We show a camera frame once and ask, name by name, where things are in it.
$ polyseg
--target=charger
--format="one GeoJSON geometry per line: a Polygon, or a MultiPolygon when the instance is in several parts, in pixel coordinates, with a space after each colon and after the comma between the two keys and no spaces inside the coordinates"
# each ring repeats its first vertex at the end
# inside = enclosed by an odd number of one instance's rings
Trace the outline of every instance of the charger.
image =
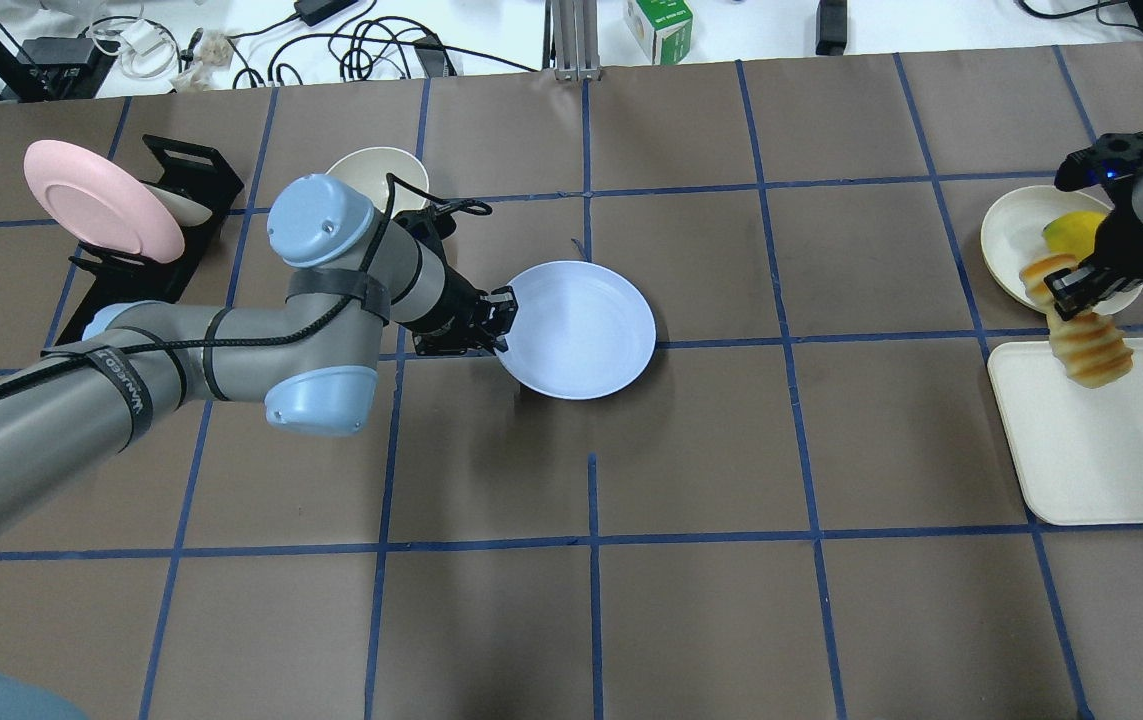
{"type": "Polygon", "coordinates": [[[158,27],[146,23],[144,19],[136,19],[118,35],[136,51],[137,55],[147,55],[159,47],[167,45],[167,38],[158,31],[158,27]]]}
{"type": "Polygon", "coordinates": [[[357,0],[296,0],[296,14],[307,26],[313,27],[354,3],[357,0]]]}

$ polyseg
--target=white plate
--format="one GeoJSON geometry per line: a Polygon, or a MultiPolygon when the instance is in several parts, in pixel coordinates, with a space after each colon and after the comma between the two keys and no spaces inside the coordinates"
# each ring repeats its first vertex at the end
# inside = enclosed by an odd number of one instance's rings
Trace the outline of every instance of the white plate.
{"type": "Polygon", "coordinates": [[[988,358],[1024,502],[1055,525],[1143,523],[1143,338],[1135,368],[1079,387],[1047,342],[1009,342],[988,358]]]}
{"type": "MultiPolygon", "coordinates": [[[[389,201],[389,184],[384,179],[389,173],[395,174],[413,187],[429,192],[429,170],[424,169],[424,163],[416,155],[398,147],[363,147],[344,155],[327,170],[328,176],[369,197],[379,213],[384,211],[384,203],[389,201]]],[[[429,205],[429,200],[407,187],[398,187],[393,192],[393,215],[402,210],[418,210],[425,205],[429,205]]]]}
{"type": "MultiPolygon", "coordinates": [[[[1050,254],[1042,240],[1042,229],[1060,215],[1078,210],[1108,213],[1109,205],[1082,192],[1060,192],[1050,184],[1036,184],[1007,192],[993,202],[980,227],[980,245],[984,264],[1007,295],[1028,307],[1032,302],[1024,295],[1020,271],[1029,263],[1050,254]]],[[[1096,313],[1112,315],[1130,305],[1143,290],[1121,291],[1096,305],[1096,313]]]]}
{"type": "Polygon", "coordinates": [[[562,400],[606,397],[638,378],[655,351],[655,315],[625,278],[559,259],[511,282],[517,317],[499,361],[517,381],[562,400]]]}

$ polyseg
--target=plate rim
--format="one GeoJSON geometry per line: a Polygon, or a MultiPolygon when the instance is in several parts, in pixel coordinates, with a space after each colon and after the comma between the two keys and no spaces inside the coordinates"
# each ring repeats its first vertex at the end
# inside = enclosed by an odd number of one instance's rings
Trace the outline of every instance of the plate rim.
{"type": "MultiPolygon", "coordinates": [[[[652,358],[655,355],[655,342],[657,342],[657,328],[655,328],[655,311],[652,309],[649,302],[647,302],[647,297],[645,297],[640,290],[638,290],[638,286],[629,281],[629,278],[623,277],[621,273],[615,272],[615,270],[612,270],[606,265],[590,263],[590,261],[585,259],[552,259],[549,261],[547,263],[530,265],[530,267],[522,270],[521,273],[513,275],[513,279],[511,279],[511,281],[507,283],[510,286],[513,286],[513,283],[520,283],[521,278],[530,273],[553,272],[553,270],[557,269],[557,266],[575,266],[576,272],[602,274],[604,278],[608,278],[609,281],[616,285],[616,287],[618,287],[621,290],[626,290],[628,288],[630,295],[634,296],[636,299],[639,302],[638,306],[647,310],[647,315],[649,317],[650,322],[645,326],[645,328],[647,328],[647,337],[645,337],[644,341],[647,342],[644,343],[644,346],[647,347],[648,351],[645,352],[645,354],[638,355],[638,366],[636,367],[636,369],[631,369],[630,373],[622,373],[621,378],[625,377],[625,375],[628,375],[628,378],[623,381],[620,384],[620,386],[608,389],[608,391],[606,392],[596,393],[594,395],[567,395],[567,393],[553,392],[551,391],[551,389],[547,387],[536,387],[536,384],[538,383],[527,382],[527,379],[519,377],[519,375],[513,373],[513,369],[511,368],[510,363],[507,363],[507,361],[504,360],[504,357],[507,355],[507,352],[497,352],[497,354],[495,355],[499,360],[499,363],[504,366],[504,370],[507,370],[507,374],[512,375],[513,379],[520,382],[526,387],[533,389],[533,391],[535,392],[539,392],[539,394],[544,397],[553,397],[557,398],[557,400],[597,400],[597,398],[599,397],[613,395],[613,393],[621,392],[622,389],[629,387],[630,384],[632,384],[632,382],[638,379],[640,375],[644,374],[644,370],[647,369],[647,366],[650,363],[652,358]]],[[[521,296],[517,297],[519,297],[519,313],[521,313],[522,311],[521,296]]]]}
{"type": "MultiPolygon", "coordinates": [[[[1084,199],[1087,199],[1092,202],[1095,202],[1095,205],[1100,206],[1100,209],[1102,211],[1108,213],[1111,210],[1110,206],[1106,205],[1106,202],[1101,201],[1096,197],[1087,195],[1086,192],[1078,190],[1064,192],[1061,191],[1058,187],[1055,187],[1054,184],[1028,184],[1024,187],[1016,187],[1015,190],[1005,192],[1004,195],[999,197],[999,199],[994,200],[988,207],[988,210],[984,211],[984,218],[981,221],[980,225],[980,245],[981,245],[981,255],[984,258],[984,269],[988,270],[990,277],[993,278],[993,282],[997,282],[997,286],[1001,287],[1002,291],[1005,291],[1006,295],[1009,295],[1012,299],[1018,302],[1020,305],[1024,305],[1029,310],[1038,310],[1038,306],[1033,305],[1033,302],[1029,301],[1029,298],[1024,296],[1023,291],[1017,293],[1012,290],[1012,288],[1007,286],[1005,281],[1002,281],[1001,274],[997,272],[997,269],[993,267],[993,262],[990,258],[990,251],[992,247],[996,246],[996,242],[999,241],[993,240],[992,233],[988,232],[988,227],[990,227],[990,219],[992,218],[993,210],[996,208],[999,208],[999,206],[1010,205],[1012,202],[1016,202],[1020,200],[1020,195],[1032,195],[1032,193],[1034,192],[1046,193],[1047,190],[1054,191],[1056,193],[1060,193],[1060,195],[1064,197],[1069,195],[1084,197],[1084,199]]],[[[1135,302],[1135,299],[1138,298],[1141,293],[1143,293],[1143,286],[1134,288],[1134,290],[1120,293],[1120,295],[1116,295],[1114,297],[1110,297],[1110,299],[1102,302],[1101,305],[1110,306],[1110,310],[1105,311],[1097,309],[1096,311],[1102,315],[1114,315],[1121,313],[1121,311],[1126,310],[1129,305],[1132,305],[1133,302],[1135,302]]]]}

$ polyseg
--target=velcro strap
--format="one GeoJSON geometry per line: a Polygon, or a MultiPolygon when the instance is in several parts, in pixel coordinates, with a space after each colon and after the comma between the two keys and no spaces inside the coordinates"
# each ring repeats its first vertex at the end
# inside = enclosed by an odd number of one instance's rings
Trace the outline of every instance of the velcro strap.
{"type": "Polygon", "coordinates": [[[135,366],[131,366],[131,359],[118,347],[101,343],[74,342],[45,350],[42,357],[86,357],[101,375],[113,383],[113,387],[127,405],[127,413],[131,416],[131,438],[127,439],[122,450],[141,439],[154,424],[154,398],[149,394],[149,386],[139,373],[136,373],[135,366]]]}
{"type": "Polygon", "coordinates": [[[296,270],[291,274],[291,282],[287,286],[287,299],[311,293],[352,297],[353,301],[360,302],[362,310],[379,317],[384,320],[384,325],[389,325],[391,302],[389,302],[387,287],[384,287],[371,275],[359,272],[359,270],[344,270],[342,267],[296,270]]]}

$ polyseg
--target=green box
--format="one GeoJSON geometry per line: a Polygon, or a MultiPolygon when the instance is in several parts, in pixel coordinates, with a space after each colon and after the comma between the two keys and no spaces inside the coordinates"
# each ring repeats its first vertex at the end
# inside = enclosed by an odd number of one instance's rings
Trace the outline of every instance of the green box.
{"type": "Polygon", "coordinates": [[[653,65],[676,65],[692,50],[695,15],[684,0],[625,0],[625,24],[653,65]]]}

